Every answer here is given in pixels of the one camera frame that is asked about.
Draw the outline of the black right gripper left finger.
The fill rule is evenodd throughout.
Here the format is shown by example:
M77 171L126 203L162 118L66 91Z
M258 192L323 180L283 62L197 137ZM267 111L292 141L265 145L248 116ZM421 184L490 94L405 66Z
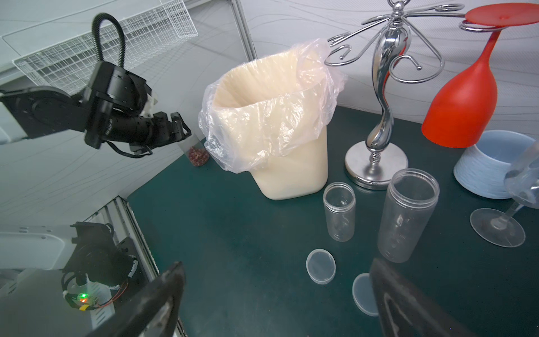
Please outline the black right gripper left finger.
M173 336L185 284L183 264L173 263L89 336Z

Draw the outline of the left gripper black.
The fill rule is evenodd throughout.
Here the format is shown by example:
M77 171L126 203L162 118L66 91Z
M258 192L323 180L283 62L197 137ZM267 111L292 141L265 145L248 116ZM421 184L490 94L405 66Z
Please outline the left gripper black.
M181 142L192 135L191 129L186 125L179 112L167 115L157 112L150 118L152 134L149 147L164 147L171 143Z

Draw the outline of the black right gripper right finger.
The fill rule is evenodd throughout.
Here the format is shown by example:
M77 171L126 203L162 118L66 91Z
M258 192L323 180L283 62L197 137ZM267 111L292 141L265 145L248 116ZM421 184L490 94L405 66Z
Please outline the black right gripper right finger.
M385 336L474 336L385 261L373 260L370 277Z

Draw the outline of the clear plastic jar lid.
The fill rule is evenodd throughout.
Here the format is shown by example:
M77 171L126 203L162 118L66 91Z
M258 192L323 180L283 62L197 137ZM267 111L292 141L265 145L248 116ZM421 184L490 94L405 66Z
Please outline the clear plastic jar lid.
M320 285L330 283L336 274L334 257L325 249L314 249L306 259L306 270L310 279Z

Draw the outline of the jar with dried flowers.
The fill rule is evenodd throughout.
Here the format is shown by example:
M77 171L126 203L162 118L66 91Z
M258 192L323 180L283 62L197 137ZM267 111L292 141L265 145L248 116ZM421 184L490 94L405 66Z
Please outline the jar with dried flowers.
M346 242L355 234L356 196L343 182L329 184L323 195L328 234L337 242Z

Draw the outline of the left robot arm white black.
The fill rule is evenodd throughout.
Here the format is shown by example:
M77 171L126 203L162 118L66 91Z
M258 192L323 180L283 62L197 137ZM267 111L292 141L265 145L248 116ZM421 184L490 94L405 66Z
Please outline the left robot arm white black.
M103 21L111 22L119 36L117 64L104 59ZM124 68L126 39L116 18L108 13L96 15L91 34L98 62L85 89L74 95L51 86L2 93L1 103L27 137L79 131L90 147L98 150L106 143L117 154L132 159L150 156L155 148L188 139L192 132L179 113L141 115L152 90L145 79Z

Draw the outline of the cream trash bin with bag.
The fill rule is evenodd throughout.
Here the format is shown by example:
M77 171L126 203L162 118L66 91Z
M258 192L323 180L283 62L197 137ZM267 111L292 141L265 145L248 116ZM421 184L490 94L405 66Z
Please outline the cream trash bin with bag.
M324 39L244 63L206 87L199 113L217 164L251 174L268 199L320 191L328 180L327 126L347 76L325 64Z

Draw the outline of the chrome glass holder stand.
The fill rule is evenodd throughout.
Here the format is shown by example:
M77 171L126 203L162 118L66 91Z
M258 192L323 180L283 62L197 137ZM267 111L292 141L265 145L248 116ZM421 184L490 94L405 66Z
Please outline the chrome glass holder stand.
M389 79L403 84L422 84L440 75L444 70L445 60L424 34L410 22L415 17L464 18L463 4L439 4L423 8L406 9L407 1L389 1L391 12L377 15L362 22L362 28L355 32L344 32L328 39L331 53L339 53L337 62L324 61L329 67L349 65L359 60L370 46L374 46L372 60L373 90L381 107L381 120L369 133L366 140L352 146L345 155L345 171L351 181L361 188L386 190L397 171L408 167L408 158L404 151L391 143L394 116L385 97L385 87ZM352 47L349 39L380 25L381 30L363 47L358 56L348 59ZM394 74L394 69L402 60L409 60L417 70L422 65L407 51L413 35L417 35L425 46L434 53L439 67L434 74L422 79L403 79Z

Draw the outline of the clear wine glass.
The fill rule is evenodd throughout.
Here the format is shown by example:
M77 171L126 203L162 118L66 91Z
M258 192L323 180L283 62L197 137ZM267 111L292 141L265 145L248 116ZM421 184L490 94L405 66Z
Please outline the clear wine glass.
M505 174L504 185L514 200L505 211L482 208L470 215L470 225L482 239L499 247L521 246L526 233L514 215L523 207L538 208L538 142L528 147Z

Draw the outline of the red plastic wine glass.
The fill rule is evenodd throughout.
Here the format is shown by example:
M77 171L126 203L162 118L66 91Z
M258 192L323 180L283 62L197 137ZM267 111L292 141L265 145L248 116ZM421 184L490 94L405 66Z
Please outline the red plastic wine glass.
M477 61L435 96L421 128L428 140L451 148L466 148L479 141L498 100L490 57L501 31L537 22L538 5L532 3L491 4L465 14L460 29L491 32L491 36Z

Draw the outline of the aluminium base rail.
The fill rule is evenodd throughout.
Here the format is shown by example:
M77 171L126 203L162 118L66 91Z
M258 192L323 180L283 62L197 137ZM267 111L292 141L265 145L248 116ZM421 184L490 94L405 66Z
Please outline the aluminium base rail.
M124 198L115 197L86 221L111 225L115 230L114 241L119 251L135 257L138 261L137 269L128 281L125 292L109 306L90 312L91 326L95 330L157 278L162 269L157 267L133 209Z

